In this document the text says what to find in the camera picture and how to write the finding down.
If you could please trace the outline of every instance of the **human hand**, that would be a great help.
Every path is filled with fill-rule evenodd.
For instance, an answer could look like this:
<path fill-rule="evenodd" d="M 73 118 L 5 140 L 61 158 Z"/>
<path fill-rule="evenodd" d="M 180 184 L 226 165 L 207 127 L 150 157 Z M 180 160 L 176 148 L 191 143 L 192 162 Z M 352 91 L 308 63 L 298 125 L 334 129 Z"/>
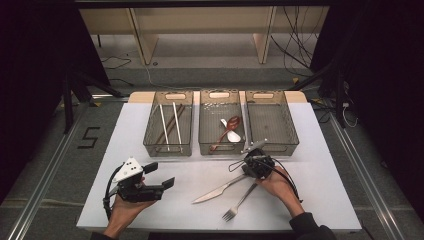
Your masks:
<path fill-rule="evenodd" d="M 109 219 L 104 235 L 117 239 L 128 225 L 130 225 L 138 214 L 144 209 L 153 205 L 156 201 L 149 202 L 126 202 L 118 194 L 116 194 L 115 202 L 112 208 L 112 215 Z"/>
<path fill-rule="evenodd" d="M 288 173 L 280 166 L 276 166 L 275 170 L 288 177 Z M 275 171 L 272 171 L 265 179 L 256 179 L 256 183 L 265 188 L 271 195 L 278 197 L 287 207 L 292 217 L 305 212 L 290 184 Z"/>

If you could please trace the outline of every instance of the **metal spoon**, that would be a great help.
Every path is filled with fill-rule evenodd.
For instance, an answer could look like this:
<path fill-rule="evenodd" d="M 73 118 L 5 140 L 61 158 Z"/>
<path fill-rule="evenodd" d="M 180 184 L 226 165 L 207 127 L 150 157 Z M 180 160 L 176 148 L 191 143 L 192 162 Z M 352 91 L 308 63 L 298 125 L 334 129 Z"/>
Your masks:
<path fill-rule="evenodd" d="M 224 133 L 222 133 L 222 135 L 218 138 L 218 140 L 216 141 L 216 143 L 214 145 L 211 145 L 211 147 L 209 148 L 209 152 L 213 152 L 216 150 L 216 148 L 218 147 L 218 144 L 222 141 L 222 139 L 225 137 L 225 135 L 229 132 L 232 131 L 234 129 L 236 129 L 238 127 L 238 125 L 240 124 L 240 117 L 239 116 L 234 116 L 230 119 L 228 119 L 227 122 L 227 129 L 225 130 Z"/>
<path fill-rule="evenodd" d="M 225 121 L 225 119 L 221 119 L 221 122 L 222 124 L 224 124 L 225 127 L 227 127 L 227 121 Z M 228 141 L 230 142 L 240 142 L 241 140 L 241 137 L 234 131 L 229 131 L 227 133 L 227 138 L 228 138 Z"/>

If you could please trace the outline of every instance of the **white tabletop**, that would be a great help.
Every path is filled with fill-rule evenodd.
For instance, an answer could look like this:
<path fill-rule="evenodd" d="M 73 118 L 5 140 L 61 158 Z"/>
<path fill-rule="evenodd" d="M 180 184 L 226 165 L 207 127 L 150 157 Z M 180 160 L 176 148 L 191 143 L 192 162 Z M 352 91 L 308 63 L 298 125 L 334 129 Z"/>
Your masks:
<path fill-rule="evenodd" d="M 228 171 L 228 165 L 241 156 L 200 155 L 198 147 L 198 105 L 193 109 L 193 154 L 190 157 L 151 158 L 143 146 L 151 104 L 126 103 L 122 108 L 103 162 L 77 223 L 77 227 L 99 230 L 108 220 L 102 205 L 107 181 L 112 172 L 133 156 L 142 166 L 158 161 L 159 169 L 145 175 L 147 185 L 161 184 L 175 177 L 175 185 L 162 200 L 144 210 L 130 225 L 145 231 L 172 232 L 281 232 L 290 231 L 290 214 L 277 198 L 257 187 L 229 222 L 224 213 L 240 200 L 253 183 L 246 178 L 224 194 L 200 204 L 197 197 L 242 173 Z M 289 103 L 300 144 L 290 157 L 280 160 L 291 174 L 305 211 L 312 212 L 318 225 L 336 232 L 359 231 L 361 226 L 343 187 L 315 114 L 309 103 Z"/>

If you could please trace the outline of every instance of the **fork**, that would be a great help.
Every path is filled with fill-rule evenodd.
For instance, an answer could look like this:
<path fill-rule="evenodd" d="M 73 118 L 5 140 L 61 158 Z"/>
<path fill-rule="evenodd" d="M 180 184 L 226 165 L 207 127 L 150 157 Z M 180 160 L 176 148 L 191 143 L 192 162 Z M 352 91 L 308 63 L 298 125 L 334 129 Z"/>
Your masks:
<path fill-rule="evenodd" d="M 243 201 L 246 199 L 246 197 L 253 191 L 253 189 L 255 189 L 256 186 L 257 186 L 256 183 L 252 184 L 252 186 L 250 186 L 249 190 L 247 190 L 247 192 L 244 194 L 244 196 L 240 199 L 240 202 L 237 203 L 237 205 L 235 205 L 234 207 L 230 208 L 230 210 L 228 210 L 224 214 L 224 216 L 222 216 L 222 218 L 225 221 L 228 222 L 237 215 L 238 207 L 243 203 Z"/>

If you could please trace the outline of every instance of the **clear plastic bin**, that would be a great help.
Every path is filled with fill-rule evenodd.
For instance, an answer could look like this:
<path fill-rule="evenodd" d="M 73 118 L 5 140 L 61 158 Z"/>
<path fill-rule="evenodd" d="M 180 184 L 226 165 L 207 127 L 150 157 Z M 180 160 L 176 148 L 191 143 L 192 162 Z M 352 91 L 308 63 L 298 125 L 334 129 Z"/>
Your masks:
<path fill-rule="evenodd" d="M 241 140 L 230 142 L 227 136 L 217 144 L 226 127 L 221 119 L 228 121 L 239 116 L 240 123 L 233 131 Z M 246 142 L 243 114 L 238 90 L 203 90 L 200 92 L 199 146 L 202 155 L 240 154 Z"/>
<path fill-rule="evenodd" d="M 267 139 L 269 155 L 291 156 L 299 144 L 284 91 L 246 91 L 252 142 Z"/>
<path fill-rule="evenodd" d="M 192 113 L 192 91 L 155 93 L 143 141 L 150 157 L 191 156 Z"/>

